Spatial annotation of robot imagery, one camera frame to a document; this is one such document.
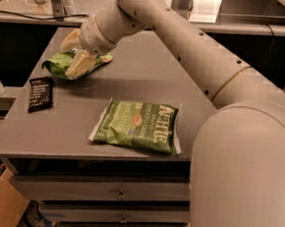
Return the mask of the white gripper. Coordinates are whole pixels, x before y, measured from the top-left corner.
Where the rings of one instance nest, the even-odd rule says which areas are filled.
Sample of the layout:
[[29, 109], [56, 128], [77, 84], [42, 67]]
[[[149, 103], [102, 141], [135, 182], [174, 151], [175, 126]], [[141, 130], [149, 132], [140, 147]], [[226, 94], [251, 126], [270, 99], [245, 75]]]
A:
[[82, 46], [84, 52], [79, 50], [72, 61], [72, 64], [65, 71], [69, 80], [77, 79], [83, 76], [89, 69], [96, 64], [95, 56], [102, 56], [113, 50], [116, 46], [111, 42], [99, 28], [95, 16], [88, 17], [81, 26], [81, 29], [75, 28], [61, 42], [60, 50], [67, 52], [78, 46]]

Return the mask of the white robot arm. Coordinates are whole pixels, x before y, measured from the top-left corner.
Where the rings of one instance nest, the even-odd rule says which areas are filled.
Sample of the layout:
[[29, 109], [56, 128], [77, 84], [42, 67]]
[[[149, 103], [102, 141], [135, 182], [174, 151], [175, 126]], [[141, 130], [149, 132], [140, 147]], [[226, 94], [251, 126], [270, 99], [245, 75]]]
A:
[[61, 47], [104, 55], [143, 28], [217, 108], [193, 146], [191, 227], [285, 227], [285, 92], [163, 0], [113, 0]]

